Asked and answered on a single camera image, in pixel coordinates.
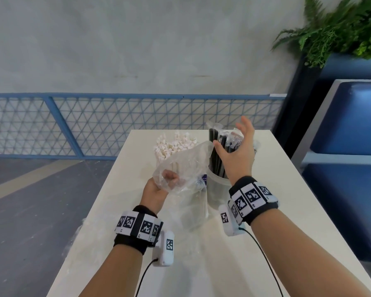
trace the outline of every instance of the green foliage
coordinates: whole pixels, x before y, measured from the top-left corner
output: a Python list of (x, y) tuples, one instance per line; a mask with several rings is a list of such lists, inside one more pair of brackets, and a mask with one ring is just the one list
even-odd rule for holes
[(371, 59), (371, 0), (341, 0), (330, 13), (320, 0), (305, 0), (304, 15), (307, 25), (282, 30), (272, 49), (284, 43), (297, 44), (310, 67), (322, 68), (332, 53)]

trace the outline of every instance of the hand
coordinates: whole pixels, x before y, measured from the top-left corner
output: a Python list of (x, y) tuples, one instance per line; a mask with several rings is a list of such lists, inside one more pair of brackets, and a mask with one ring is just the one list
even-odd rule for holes
[[(169, 187), (174, 187), (179, 181), (179, 176), (173, 171), (164, 170), (162, 176), (168, 181)], [(140, 205), (144, 205), (157, 215), (162, 209), (167, 195), (168, 192), (158, 188), (158, 186), (155, 184), (154, 179), (150, 178), (144, 187)]]
[(252, 122), (244, 116), (241, 121), (242, 124), (236, 123), (236, 127), (242, 132), (244, 139), (238, 150), (228, 153), (218, 141), (213, 141), (214, 148), (223, 161), (225, 173), (232, 185), (243, 176), (252, 175), (255, 156), (253, 148), (254, 127)]

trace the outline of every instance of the tabletop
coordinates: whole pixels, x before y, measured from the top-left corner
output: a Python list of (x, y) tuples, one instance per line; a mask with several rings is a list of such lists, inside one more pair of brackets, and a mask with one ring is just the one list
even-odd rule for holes
[[(189, 130), (198, 142), (207, 130)], [(174, 130), (132, 130), (111, 172), (74, 240), (47, 297), (76, 297), (113, 247), (114, 229), (124, 210), (138, 204), (156, 166), (153, 146)], [(253, 177), (280, 200), (280, 209), (371, 290), (371, 279), (323, 210), (297, 169), (269, 130), (256, 130), (260, 142)], [(158, 216), (166, 223), (168, 210)], [(224, 234), (217, 211), (180, 240), (175, 237), (175, 261), (170, 267), (150, 267), (139, 296), (279, 296), (274, 278), (258, 246), (248, 235)], [(151, 248), (142, 271), (151, 261)], [(281, 284), (283, 293), (288, 296)]]

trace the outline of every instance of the wristband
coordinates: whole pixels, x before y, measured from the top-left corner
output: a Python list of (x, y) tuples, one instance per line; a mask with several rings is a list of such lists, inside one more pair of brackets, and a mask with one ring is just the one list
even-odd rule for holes
[(229, 190), (232, 202), (228, 204), (232, 213), (237, 213), (242, 221), (251, 224), (263, 212), (279, 207), (277, 198), (251, 176), (240, 178)]
[(143, 205), (133, 211), (124, 211), (115, 228), (117, 234), (114, 246), (128, 245), (139, 250), (143, 255), (148, 247), (154, 247), (158, 241), (163, 222), (156, 214)]

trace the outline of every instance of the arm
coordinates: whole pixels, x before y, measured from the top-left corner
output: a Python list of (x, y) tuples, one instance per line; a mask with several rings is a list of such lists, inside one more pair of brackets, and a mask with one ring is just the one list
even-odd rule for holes
[[(217, 141), (214, 147), (232, 185), (251, 176), (254, 162), (251, 122), (242, 117), (237, 128), (244, 135), (239, 149), (228, 154)], [(302, 232), (280, 210), (268, 210), (254, 219), (252, 230), (272, 267), (292, 297), (371, 296), (371, 292), (333, 256)]]
[[(170, 180), (171, 185), (178, 181), (178, 175), (171, 171), (165, 170), (164, 177)], [(145, 185), (140, 205), (157, 214), (167, 195), (151, 178)], [(133, 297), (142, 262), (143, 255), (139, 250), (127, 245), (116, 245), (79, 297)]]

